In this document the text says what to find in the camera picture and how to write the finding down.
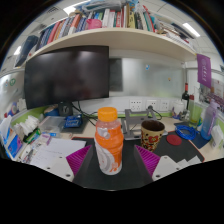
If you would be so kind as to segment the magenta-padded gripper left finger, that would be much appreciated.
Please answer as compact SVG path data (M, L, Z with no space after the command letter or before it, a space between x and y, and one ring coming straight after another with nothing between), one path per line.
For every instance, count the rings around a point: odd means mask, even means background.
M73 152L68 156L58 156L44 169L56 176L82 186L93 156L93 146Z

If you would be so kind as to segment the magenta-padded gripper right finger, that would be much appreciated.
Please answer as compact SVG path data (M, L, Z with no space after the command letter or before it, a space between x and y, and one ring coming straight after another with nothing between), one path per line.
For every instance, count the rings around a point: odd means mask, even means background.
M160 157L138 145L134 146L134 157L145 184L181 170L181 167L169 156Z

